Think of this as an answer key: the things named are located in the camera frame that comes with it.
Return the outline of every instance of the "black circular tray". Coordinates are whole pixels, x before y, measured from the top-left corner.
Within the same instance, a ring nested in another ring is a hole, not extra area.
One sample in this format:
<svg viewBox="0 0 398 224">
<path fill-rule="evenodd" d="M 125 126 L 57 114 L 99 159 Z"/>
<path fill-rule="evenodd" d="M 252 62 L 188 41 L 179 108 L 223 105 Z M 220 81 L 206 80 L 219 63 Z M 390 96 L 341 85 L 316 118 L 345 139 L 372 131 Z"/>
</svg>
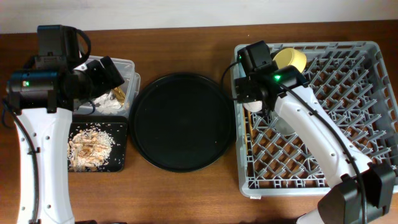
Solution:
<svg viewBox="0 0 398 224">
<path fill-rule="evenodd" d="M 216 161 L 234 139 L 233 102 L 212 80 L 174 73 L 144 88 L 129 125 L 134 145 L 153 165 L 190 172 Z"/>
</svg>

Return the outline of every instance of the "gray dish rack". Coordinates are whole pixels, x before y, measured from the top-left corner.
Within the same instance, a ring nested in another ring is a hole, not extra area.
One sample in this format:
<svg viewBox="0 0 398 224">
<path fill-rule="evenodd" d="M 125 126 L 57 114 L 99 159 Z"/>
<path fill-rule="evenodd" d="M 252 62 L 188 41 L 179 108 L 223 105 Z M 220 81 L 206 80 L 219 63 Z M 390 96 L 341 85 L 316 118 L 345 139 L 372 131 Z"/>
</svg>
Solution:
<svg viewBox="0 0 398 224">
<path fill-rule="evenodd" d="M 247 45 L 238 45 L 237 51 Z M 381 51 L 375 42 L 268 44 L 271 52 L 295 48 L 307 56 L 303 72 L 323 109 L 353 144 L 374 162 L 398 174 L 398 106 Z M 244 77 L 242 66 L 231 69 Z M 324 195 L 325 177 L 296 134 L 283 136 L 278 117 L 263 118 L 235 102 L 239 189 L 250 198 Z M 394 193 L 398 192 L 398 180 Z"/>
</svg>

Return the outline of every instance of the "white wall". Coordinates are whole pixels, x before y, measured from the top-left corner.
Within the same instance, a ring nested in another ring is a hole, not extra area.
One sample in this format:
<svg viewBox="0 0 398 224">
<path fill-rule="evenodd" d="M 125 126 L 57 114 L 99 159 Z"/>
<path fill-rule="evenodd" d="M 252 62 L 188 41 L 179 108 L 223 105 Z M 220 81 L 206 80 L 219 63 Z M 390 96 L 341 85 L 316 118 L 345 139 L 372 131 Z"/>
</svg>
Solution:
<svg viewBox="0 0 398 224">
<path fill-rule="evenodd" d="M 0 0 L 0 33 L 381 19 L 398 19 L 398 0 Z"/>
</svg>

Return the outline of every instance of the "yellow cylindrical object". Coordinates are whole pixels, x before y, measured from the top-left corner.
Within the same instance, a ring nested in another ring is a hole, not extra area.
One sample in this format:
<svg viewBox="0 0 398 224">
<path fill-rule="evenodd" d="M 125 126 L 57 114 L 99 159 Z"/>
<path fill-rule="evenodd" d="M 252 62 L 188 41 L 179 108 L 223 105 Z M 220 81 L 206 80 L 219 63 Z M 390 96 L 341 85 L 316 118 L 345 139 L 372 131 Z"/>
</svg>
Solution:
<svg viewBox="0 0 398 224">
<path fill-rule="evenodd" d="M 299 72 L 303 72 L 305 65 L 307 64 L 307 57 L 299 50 L 286 48 L 275 55 L 274 61 L 276 61 L 279 69 L 288 65 L 293 65 Z"/>
</svg>

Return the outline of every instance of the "brown wooden surface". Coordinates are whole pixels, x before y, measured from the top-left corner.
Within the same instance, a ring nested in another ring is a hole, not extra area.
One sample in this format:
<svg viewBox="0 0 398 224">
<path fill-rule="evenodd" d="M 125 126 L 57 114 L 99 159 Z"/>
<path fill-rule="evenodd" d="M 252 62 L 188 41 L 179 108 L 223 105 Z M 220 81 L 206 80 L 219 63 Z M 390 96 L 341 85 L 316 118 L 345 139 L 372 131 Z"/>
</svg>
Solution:
<svg viewBox="0 0 398 224">
<path fill-rule="evenodd" d="M 92 55 L 125 58 L 136 64 L 141 89 L 170 72 L 190 71 L 216 81 L 238 44 L 258 40 L 323 42 L 373 40 L 380 45 L 398 96 L 398 21 L 284 24 L 189 29 L 88 32 Z M 6 80 L 37 53 L 35 34 L 0 35 L 0 93 Z M 293 218 L 317 206 L 321 197 L 264 197 L 250 200 L 238 189 L 234 145 L 201 171 L 176 174 L 145 161 L 128 139 L 126 166 L 117 173 L 69 174 L 76 220 L 100 223 L 239 223 Z M 14 223 L 19 206 L 19 146 L 15 130 L 0 126 L 0 223 Z M 398 195 L 390 214 L 374 223 L 397 223 Z"/>
</svg>

